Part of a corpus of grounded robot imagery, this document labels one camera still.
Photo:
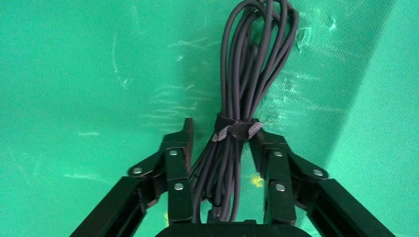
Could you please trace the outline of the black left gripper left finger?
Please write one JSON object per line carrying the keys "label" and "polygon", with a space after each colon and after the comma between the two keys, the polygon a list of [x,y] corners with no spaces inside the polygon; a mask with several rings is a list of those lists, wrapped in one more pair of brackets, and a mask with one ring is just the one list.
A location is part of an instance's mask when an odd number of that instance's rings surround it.
{"label": "black left gripper left finger", "polygon": [[147,209],[168,193],[170,224],[191,223],[192,195],[188,172],[193,120],[166,134],[159,150],[133,165],[71,234],[73,237],[132,237]]}

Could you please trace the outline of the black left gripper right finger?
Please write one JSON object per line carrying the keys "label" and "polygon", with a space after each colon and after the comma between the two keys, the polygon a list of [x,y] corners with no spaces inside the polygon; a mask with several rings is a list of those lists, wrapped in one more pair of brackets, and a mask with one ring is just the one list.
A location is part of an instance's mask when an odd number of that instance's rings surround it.
{"label": "black left gripper right finger", "polygon": [[264,224],[286,236],[305,237],[296,227],[300,208],[323,237],[390,237],[392,232],[323,168],[295,154],[281,135],[260,128],[250,140],[264,179]]}

